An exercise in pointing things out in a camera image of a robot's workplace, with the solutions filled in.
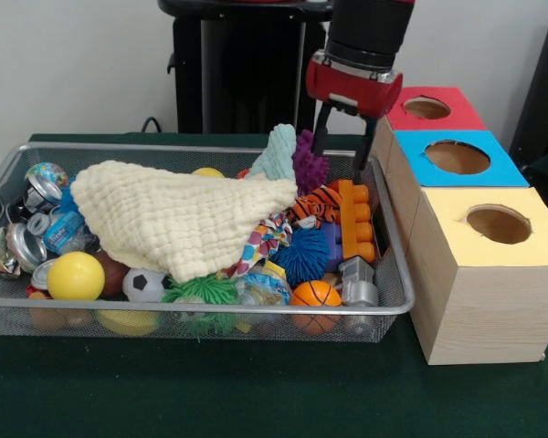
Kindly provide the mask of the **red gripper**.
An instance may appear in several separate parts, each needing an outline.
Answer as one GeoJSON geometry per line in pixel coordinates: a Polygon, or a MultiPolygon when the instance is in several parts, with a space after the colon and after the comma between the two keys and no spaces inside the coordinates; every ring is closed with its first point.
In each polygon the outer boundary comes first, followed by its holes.
{"type": "Polygon", "coordinates": [[[360,184],[375,136],[375,119],[381,119],[396,103],[403,87],[403,74],[397,70],[380,72],[342,64],[317,50],[307,66],[308,94],[322,103],[316,120],[311,152],[324,154],[327,123],[335,108],[347,108],[365,123],[362,145],[353,158],[354,183],[360,184]]]}

